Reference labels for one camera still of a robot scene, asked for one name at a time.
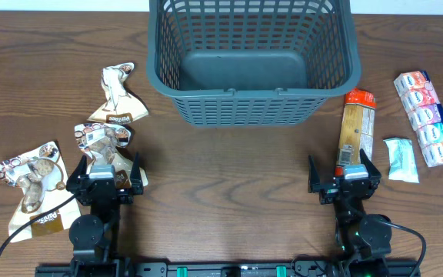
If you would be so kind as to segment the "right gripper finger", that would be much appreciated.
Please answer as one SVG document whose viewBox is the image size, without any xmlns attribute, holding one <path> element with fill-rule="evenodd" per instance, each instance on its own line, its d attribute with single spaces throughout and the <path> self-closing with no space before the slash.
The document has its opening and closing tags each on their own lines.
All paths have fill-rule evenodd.
<svg viewBox="0 0 443 277">
<path fill-rule="evenodd" d="M 381 178 L 381 173 L 379 170 L 373 165 L 371 160 L 368 158 L 368 156 L 365 153 L 364 149 L 360 149 L 359 152 L 361 163 L 365 166 L 367 169 L 368 175 L 370 179 L 379 179 Z"/>
<path fill-rule="evenodd" d="M 309 165 L 308 186 L 319 187 L 321 181 L 318 175 L 318 171 L 315 167 L 314 159 L 311 155 L 308 157 L 308 165 Z"/>
</svg>

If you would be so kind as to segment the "Kleenex tissue multipack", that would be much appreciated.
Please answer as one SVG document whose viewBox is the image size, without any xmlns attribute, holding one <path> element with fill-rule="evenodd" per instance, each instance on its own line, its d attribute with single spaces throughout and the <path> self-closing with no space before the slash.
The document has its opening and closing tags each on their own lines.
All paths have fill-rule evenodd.
<svg viewBox="0 0 443 277">
<path fill-rule="evenodd" d="M 394 80 L 425 163 L 443 165 L 443 107 L 426 71 L 401 73 Z"/>
</svg>

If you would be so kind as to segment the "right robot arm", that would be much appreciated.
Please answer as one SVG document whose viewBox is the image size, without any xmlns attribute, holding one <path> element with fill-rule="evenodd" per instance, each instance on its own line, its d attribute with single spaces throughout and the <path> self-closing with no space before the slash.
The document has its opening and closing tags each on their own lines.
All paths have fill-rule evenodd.
<svg viewBox="0 0 443 277">
<path fill-rule="evenodd" d="M 319 195 L 322 205 L 335 210 L 335 239 L 344 256 L 325 266 L 326 276 L 387 276 L 383 258 L 391 252 L 388 218 L 368 214 L 363 201 L 371 198 L 381 181 L 381 173 L 362 149 L 361 162 L 346 165 L 333 182 L 322 182 L 314 159 L 309 156 L 308 191 Z"/>
</svg>

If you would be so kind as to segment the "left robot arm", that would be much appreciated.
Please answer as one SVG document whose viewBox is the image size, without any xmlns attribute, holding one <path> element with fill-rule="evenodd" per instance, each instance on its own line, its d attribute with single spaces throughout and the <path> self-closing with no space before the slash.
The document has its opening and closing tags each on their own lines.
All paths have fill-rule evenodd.
<svg viewBox="0 0 443 277">
<path fill-rule="evenodd" d="M 144 192 L 139 155 L 132 163 L 130 183 L 126 189 L 116 187 L 113 165 L 94 165 L 87 170 L 86 156 L 82 156 L 68 178 L 66 189 L 80 204 L 90 208 L 69 229 L 73 276 L 135 275 L 131 259 L 119 256 L 117 245 L 121 206 L 131 205 L 133 198 Z"/>
</svg>

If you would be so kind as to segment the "mint green wipes packet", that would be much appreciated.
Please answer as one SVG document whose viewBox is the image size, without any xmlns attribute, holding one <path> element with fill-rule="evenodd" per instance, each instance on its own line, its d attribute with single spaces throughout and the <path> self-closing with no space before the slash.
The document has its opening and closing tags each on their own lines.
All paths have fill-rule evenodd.
<svg viewBox="0 0 443 277">
<path fill-rule="evenodd" d="M 388 178 L 395 181 L 419 183 L 412 141 L 406 138 L 387 138 L 384 143 L 388 148 L 390 165 Z"/>
</svg>

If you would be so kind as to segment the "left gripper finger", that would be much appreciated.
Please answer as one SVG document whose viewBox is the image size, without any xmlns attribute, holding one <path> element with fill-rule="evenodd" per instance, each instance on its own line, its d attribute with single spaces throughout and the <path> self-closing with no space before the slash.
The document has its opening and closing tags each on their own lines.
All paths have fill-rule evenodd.
<svg viewBox="0 0 443 277">
<path fill-rule="evenodd" d="M 139 162 L 140 162 L 139 154 L 136 153 L 129 175 L 129 181 L 132 187 L 142 187 L 142 177 L 141 177 Z"/>
<path fill-rule="evenodd" d="M 66 187 L 67 188 L 79 187 L 81 183 L 80 177 L 86 174 L 86 169 L 87 169 L 87 156 L 83 155 L 73 173 L 68 177 Z"/>
</svg>

